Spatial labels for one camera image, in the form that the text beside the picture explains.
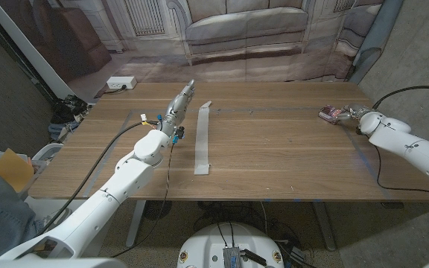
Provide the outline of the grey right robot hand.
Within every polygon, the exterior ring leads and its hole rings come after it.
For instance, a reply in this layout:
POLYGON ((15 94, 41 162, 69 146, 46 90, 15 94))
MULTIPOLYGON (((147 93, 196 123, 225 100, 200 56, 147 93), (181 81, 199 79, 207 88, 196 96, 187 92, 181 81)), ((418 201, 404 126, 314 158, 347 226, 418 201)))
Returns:
POLYGON ((372 110, 367 106, 359 103, 351 103, 349 105, 345 105, 335 118, 338 121, 360 120, 365 114, 371 111, 372 110))

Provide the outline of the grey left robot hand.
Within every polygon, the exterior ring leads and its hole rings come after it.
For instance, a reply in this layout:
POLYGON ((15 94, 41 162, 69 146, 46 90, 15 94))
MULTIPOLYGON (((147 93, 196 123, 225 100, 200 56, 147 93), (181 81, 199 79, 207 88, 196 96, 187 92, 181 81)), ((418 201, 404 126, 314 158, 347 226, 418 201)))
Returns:
POLYGON ((157 130, 162 131, 169 137, 174 134, 177 127, 184 121, 188 105, 194 97, 194 84, 194 80, 190 80, 183 90, 172 99, 157 130))

